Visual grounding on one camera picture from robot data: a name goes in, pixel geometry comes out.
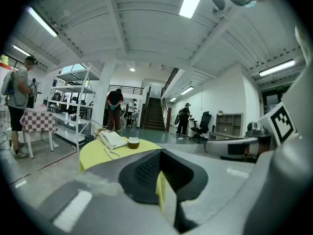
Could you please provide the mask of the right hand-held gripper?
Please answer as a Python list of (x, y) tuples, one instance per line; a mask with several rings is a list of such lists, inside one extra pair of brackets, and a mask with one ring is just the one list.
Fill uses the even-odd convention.
[(309, 64), (283, 95), (281, 102), (247, 125), (247, 138), (207, 141), (209, 154), (228, 159), (257, 158), (298, 135), (313, 131), (313, 65)]

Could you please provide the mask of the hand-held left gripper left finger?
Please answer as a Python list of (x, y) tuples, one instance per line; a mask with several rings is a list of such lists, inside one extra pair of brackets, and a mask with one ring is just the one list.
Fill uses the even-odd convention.
[(120, 171), (149, 152), (104, 162), (50, 194), (38, 212), (65, 235), (176, 235), (158, 205), (140, 204), (118, 182)]

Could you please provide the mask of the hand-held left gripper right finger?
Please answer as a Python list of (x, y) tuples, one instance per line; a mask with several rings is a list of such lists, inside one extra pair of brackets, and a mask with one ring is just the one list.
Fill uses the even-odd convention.
[(163, 144), (202, 166), (203, 193), (182, 205), (191, 235), (305, 235), (313, 229), (313, 134), (300, 133), (255, 164), (206, 156), (195, 144)]

